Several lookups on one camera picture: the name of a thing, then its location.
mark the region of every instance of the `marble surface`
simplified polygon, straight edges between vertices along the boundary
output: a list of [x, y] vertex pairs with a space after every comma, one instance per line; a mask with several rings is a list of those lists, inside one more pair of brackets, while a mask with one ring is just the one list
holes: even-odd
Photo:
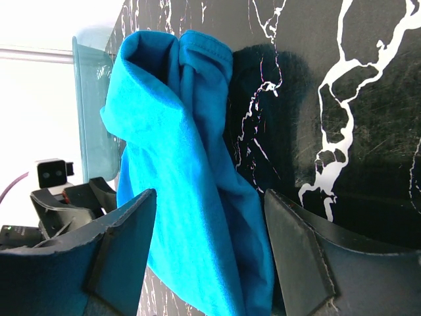
[[107, 52], [188, 29], [234, 51], [226, 143], [260, 194], [421, 248], [420, 0], [126, 0]]

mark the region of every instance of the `white surface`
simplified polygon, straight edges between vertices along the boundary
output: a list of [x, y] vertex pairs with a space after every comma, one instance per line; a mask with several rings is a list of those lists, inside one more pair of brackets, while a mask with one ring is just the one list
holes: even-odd
[[104, 49], [124, 0], [0, 1], [0, 43], [72, 50], [72, 36]]
[[[0, 192], [36, 160], [73, 161], [82, 183], [73, 65], [0, 59]], [[0, 225], [37, 226], [29, 179], [0, 204]]]

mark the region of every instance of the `black marble table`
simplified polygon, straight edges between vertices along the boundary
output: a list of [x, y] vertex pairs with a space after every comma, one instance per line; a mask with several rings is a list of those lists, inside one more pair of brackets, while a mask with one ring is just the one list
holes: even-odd
[[[107, 52], [188, 29], [234, 52], [226, 143], [260, 194], [421, 248], [419, 0], [126, 0]], [[139, 314], [200, 315], [149, 270]]]

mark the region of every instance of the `cable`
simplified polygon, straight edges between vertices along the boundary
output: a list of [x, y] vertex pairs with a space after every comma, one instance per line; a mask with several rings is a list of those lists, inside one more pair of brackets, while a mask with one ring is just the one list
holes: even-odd
[[4, 198], [5, 198], [5, 196], [8, 194], [8, 192], [19, 182], [19, 181], [21, 181], [21, 180], [23, 180], [23, 179], [25, 179], [27, 176], [28, 176], [28, 172], [27, 173], [24, 173], [22, 176], [20, 176], [20, 177], [18, 177], [18, 178], [16, 178], [16, 179], [14, 179], [13, 181], [12, 181], [12, 183], [10, 183], [8, 186], [7, 186], [7, 188], [3, 191], [3, 193], [0, 195], [0, 204], [1, 204], [1, 202], [3, 202], [3, 200], [4, 200]]

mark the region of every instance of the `folded cloth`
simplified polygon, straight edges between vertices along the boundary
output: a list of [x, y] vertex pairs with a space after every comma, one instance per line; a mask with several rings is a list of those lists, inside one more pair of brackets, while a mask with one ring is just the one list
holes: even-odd
[[117, 203], [157, 191], [148, 265], [206, 315], [269, 315], [274, 273], [258, 194], [222, 139], [232, 52], [210, 36], [136, 32], [101, 116], [127, 142]]

